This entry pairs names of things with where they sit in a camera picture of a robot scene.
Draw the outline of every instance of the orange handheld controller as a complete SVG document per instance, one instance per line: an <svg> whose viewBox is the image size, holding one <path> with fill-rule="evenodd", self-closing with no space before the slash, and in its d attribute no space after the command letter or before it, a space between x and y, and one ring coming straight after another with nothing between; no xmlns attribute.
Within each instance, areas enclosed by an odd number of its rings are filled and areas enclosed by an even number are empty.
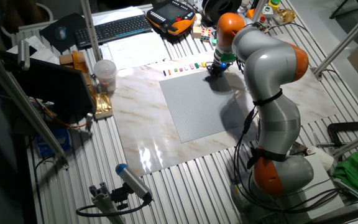
<svg viewBox="0 0 358 224"><path fill-rule="evenodd" d="M162 32L178 35L191 26L195 19L195 13L180 2L165 1L149 10L146 18Z"/></svg>

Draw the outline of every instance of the white paper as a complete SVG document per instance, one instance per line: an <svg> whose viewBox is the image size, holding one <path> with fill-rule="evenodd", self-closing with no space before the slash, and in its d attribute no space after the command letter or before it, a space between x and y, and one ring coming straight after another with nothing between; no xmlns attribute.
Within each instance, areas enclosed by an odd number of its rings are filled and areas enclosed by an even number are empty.
<svg viewBox="0 0 358 224"><path fill-rule="evenodd" d="M36 51L33 55L30 56L30 58L34 58L37 60L41 60L44 62L50 62L59 65L59 58L55 56L52 51L50 51L44 44L38 39L37 36L32 36L30 38L24 39L26 42L30 44L31 47L33 47ZM7 52L12 54L17 54L17 46L14 46L13 48L7 50Z"/></svg>
<svg viewBox="0 0 358 224"><path fill-rule="evenodd" d="M161 37L154 32L115 40L108 46L118 70L148 65L167 57Z"/></svg>
<svg viewBox="0 0 358 224"><path fill-rule="evenodd" d="M107 22L116 21L119 19L128 18L132 16L139 16L139 15L143 15L142 10L138 9L137 7L131 6L109 14L93 16L92 19L93 19L93 25L96 26L100 24L105 24Z"/></svg>

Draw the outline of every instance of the mouse pad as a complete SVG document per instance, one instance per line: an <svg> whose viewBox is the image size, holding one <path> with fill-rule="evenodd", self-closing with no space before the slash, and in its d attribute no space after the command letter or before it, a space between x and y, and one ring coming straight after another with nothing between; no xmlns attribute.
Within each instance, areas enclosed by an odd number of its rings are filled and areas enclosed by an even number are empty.
<svg viewBox="0 0 358 224"><path fill-rule="evenodd" d="M66 27L67 38L64 41L57 41L55 39L55 30L60 26ZM81 15L73 13L50 24L45 29L41 30L40 34L49 41L50 45L54 46L60 53L63 53L65 50L76 44L74 31L83 28L86 28L85 19Z"/></svg>

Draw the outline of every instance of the marble surface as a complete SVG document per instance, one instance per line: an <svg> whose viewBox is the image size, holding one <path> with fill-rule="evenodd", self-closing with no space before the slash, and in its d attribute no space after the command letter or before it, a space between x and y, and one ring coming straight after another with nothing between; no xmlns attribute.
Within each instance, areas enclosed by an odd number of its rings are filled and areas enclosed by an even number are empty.
<svg viewBox="0 0 358 224"><path fill-rule="evenodd" d="M128 166L137 175L155 172L236 145L242 127L181 143L159 84L162 80L206 70L200 67L194 70L183 69L183 72L173 71L174 68L183 68L190 63L201 64L212 58L213 52L207 52L119 71L117 89L111 96L113 113ZM172 74L167 72L165 77L163 70L168 69ZM253 104L243 75L235 65L224 75L246 117ZM302 125L338 112L310 71L297 82L282 86L282 89L298 105ZM246 140L255 139L255 122L256 119Z"/></svg>

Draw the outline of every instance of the robotic arm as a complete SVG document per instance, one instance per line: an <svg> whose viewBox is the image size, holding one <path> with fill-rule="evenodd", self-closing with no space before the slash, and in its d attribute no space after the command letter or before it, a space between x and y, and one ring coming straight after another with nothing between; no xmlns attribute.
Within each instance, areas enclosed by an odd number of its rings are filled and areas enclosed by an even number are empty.
<svg viewBox="0 0 358 224"><path fill-rule="evenodd" d="M220 17L210 74L220 77L236 57L245 62L244 79L260 114L259 146L252 150L249 161L254 173L250 185L267 195L280 196L313 179L312 166L305 158L286 156L301 124L296 104L280 89L280 85L299 80L309 61L297 46L264 34L251 23L234 13Z"/></svg>

